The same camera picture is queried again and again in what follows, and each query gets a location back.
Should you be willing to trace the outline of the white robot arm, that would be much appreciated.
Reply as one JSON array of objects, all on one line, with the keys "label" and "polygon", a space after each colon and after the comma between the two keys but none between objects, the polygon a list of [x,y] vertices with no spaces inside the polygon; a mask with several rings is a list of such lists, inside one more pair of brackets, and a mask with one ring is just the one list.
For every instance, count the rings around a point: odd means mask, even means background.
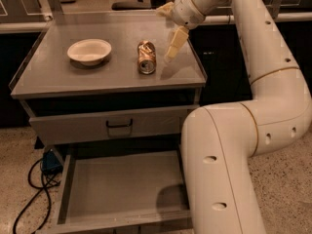
[{"label": "white robot arm", "polygon": [[266,234],[248,160],[307,132],[311,95],[262,0],[175,0],[157,8],[176,25],[166,60],[224,3],[231,6],[253,97],[199,107],[183,123],[180,153],[192,224],[195,234]]}]

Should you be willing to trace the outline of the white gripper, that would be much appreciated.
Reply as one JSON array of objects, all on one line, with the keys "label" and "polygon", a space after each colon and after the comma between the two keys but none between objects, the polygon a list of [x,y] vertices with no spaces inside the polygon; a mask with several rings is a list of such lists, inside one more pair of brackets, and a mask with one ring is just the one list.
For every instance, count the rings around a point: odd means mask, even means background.
[{"label": "white gripper", "polygon": [[168,45],[164,55],[166,62],[171,62],[189,37],[189,30],[196,28],[205,20],[205,16],[197,9],[192,0],[175,0],[156,9],[156,15],[170,18],[180,25],[170,31]]}]

